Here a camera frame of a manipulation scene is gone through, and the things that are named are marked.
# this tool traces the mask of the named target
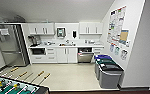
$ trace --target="bulletin board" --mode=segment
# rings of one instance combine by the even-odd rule
[[[120,35],[121,35],[122,25],[124,21],[125,11],[126,11],[126,6],[114,10],[110,14],[107,42],[116,46],[119,45],[119,40],[121,39]]]

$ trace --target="floor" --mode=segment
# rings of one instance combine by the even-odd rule
[[[0,75],[9,72],[12,68],[7,68]],[[13,74],[12,78],[27,72],[26,75],[18,80],[24,80],[29,74],[33,73],[25,82],[31,82],[41,71],[44,73],[37,77],[32,83],[39,84],[43,77],[48,73],[50,76],[40,85],[49,87],[50,91],[91,91],[91,90],[112,90],[102,89],[95,77],[94,64],[32,64],[27,67],[19,67],[18,70],[9,73],[6,77]]]

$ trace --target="trash bin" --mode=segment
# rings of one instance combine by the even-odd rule
[[[112,60],[112,58],[108,55],[95,55],[94,59],[95,59],[95,73],[96,74],[97,74],[97,70],[98,70],[98,63],[101,63],[100,59],[110,59],[110,60]]]
[[[116,89],[123,69],[117,64],[99,64],[99,85],[105,89]]]
[[[95,73],[96,73],[97,80],[99,80],[99,76],[100,76],[100,70],[98,68],[99,64],[104,64],[104,63],[115,64],[115,62],[108,55],[104,55],[104,57],[103,56],[101,56],[101,57],[98,56],[98,57],[94,57],[94,58],[97,58],[95,60]]]

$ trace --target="stainless steel refrigerator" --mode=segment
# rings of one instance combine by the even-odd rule
[[[0,24],[0,50],[7,66],[30,63],[21,24]]]

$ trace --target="coffee maker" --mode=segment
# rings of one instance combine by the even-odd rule
[[[35,46],[38,45],[36,37],[34,37],[34,36],[28,36],[28,39],[31,39],[31,41],[32,41],[31,47],[35,47]]]

